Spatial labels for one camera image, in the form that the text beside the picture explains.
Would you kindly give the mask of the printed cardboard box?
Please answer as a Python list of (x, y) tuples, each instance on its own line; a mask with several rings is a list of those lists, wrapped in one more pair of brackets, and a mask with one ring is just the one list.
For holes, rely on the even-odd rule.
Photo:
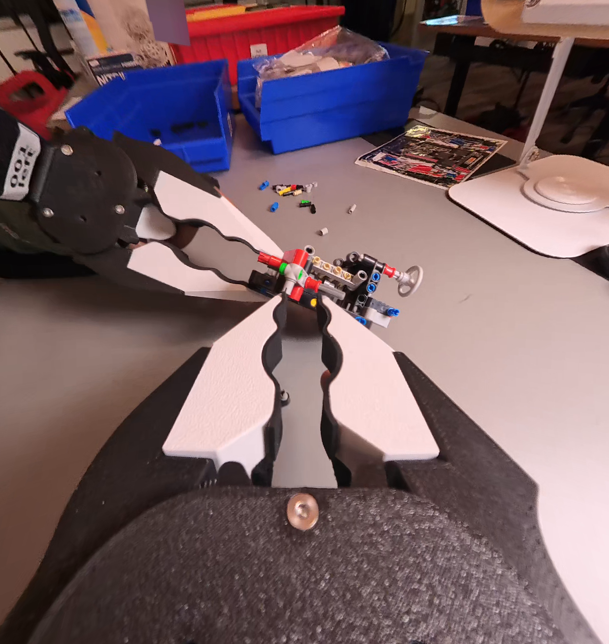
[(155, 38), (145, 1), (54, 1), (84, 74), (104, 86), (132, 71), (174, 66)]

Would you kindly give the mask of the lego car chassis assembly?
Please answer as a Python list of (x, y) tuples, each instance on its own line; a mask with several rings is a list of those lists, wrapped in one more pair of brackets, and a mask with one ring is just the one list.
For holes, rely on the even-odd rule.
[(323, 296), (327, 296), (363, 326), (370, 328), (375, 324), (387, 328), (389, 321), (399, 316), (400, 310), (376, 298), (380, 284), (386, 278), (395, 280), (398, 295), (405, 298), (417, 291), (423, 279), (423, 270), (417, 265), (401, 271), (373, 256), (356, 252), (328, 262), (318, 256), (312, 246), (297, 249), (310, 253), (306, 269), (311, 277), (322, 282), (317, 293), (305, 290), (300, 302), (296, 303), (283, 292), (286, 266), (283, 257), (288, 251), (283, 256), (261, 252), (258, 262), (266, 269), (264, 272), (252, 271), (248, 287), (270, 297), (285, 294), (291, 302), (311, 311), (318, 308)]

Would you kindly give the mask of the lego sticker sheet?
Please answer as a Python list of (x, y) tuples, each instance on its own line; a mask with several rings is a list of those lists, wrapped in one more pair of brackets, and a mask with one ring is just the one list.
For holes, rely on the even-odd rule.
[(375, 171), (450, 189), (475, 176), (507, 141), (415, 124), (358, 157), (355, 164)]

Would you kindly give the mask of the red plastic bin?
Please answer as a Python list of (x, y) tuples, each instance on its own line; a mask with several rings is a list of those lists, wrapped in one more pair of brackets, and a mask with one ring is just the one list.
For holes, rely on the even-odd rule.
[(176, 64), (227, 60), (236, 85), (239, 61), (286, 53), (338, 25), (344, 13), (342, 5), (246, 8), (236, 17), (187, 23), (189, 44), (170, 45)]

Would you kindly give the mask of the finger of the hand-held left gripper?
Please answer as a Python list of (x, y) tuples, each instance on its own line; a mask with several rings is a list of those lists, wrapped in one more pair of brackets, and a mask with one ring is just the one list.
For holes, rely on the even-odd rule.
[(185, 253), (162, 241), (150, 241), (133, 249), (127, 268), (190, 297), (232, 302), (270, 299), (270, 295), (257, 292), (241, 281), (192, 263)]
[(283, 255), (283, 250), (218, 190), (208, 192), (161, 171), (154, 188), (154, 203), (145, 205), (135, 227), (146, 241), (167, 241), (180, 224), (205, 226), (231, 242), (255, 252)]

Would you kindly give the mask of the clear bags of lego parts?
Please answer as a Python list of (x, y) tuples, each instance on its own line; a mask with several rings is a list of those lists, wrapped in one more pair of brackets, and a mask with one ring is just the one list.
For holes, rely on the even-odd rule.
[(253, 63), (257, 72), (255, 103), (261, 105), (263, 85), (281, 78), (311, 75), (389, 59), (376, 41), (335, 26), (282, 55)]

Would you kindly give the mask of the blue plastic parts bin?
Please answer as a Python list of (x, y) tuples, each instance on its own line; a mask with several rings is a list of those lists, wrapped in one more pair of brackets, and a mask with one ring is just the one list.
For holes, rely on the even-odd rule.
[(385, 43), (389, 59), (295, 78), (268, 80), (255, 107), (256, 62), (237, 63), (237, 93), (246, 121), (274, 154), (403, 126), (429, 52)]
[[(86, 126), (103, 139), (115, 132), (155, 141), (200, 173), (227, 171), (235, 117), (226, 60), (132, 71), (88, 94), (66, 110), (71, 127)], [(173, 124), (207, 121), (183, 135)]]

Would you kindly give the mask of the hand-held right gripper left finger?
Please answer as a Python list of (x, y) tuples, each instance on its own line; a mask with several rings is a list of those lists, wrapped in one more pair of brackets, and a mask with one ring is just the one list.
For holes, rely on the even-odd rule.
[(237, 463), (248, 476), (276, 447), (286, 297), (274, 296), (212, 344), (163, 444), (170, 457), (203, 458), (217, 470)]

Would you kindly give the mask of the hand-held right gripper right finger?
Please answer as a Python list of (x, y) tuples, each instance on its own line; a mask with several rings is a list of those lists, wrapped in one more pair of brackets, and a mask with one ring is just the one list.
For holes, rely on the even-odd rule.
[(364, 466), (431, 461), (439, 447), (394, 351), (345, 310), (322, 297), (317, 308), (323, 391), (320, 432), (336, 476)]

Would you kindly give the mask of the yellow plastic bin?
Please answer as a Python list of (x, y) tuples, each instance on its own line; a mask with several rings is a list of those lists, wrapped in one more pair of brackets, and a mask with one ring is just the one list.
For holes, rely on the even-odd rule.
[(246, 12), (245, 5), (239, 4), (209, 4), (187, 8), (187, 22), (201, 22), (205, 20), (236, 17)]

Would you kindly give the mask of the wooden side table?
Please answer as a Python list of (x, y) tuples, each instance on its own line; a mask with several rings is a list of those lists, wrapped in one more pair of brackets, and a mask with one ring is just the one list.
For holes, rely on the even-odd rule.
[[(423, 20), (418, 25), (420, 32), (445, 33), (455, 36), (488, 37), (491, 39), (510, 39), (513, 41), (534, 41), (555, 43), (559, 36), (538, 36), (536, 34), (511, 34), (492, 28), (483, 17), (468, 15), (450, 15), (437, 19)], [(587, 38), (576, 36), (575, 44), (609, 48), (609, 39)]]

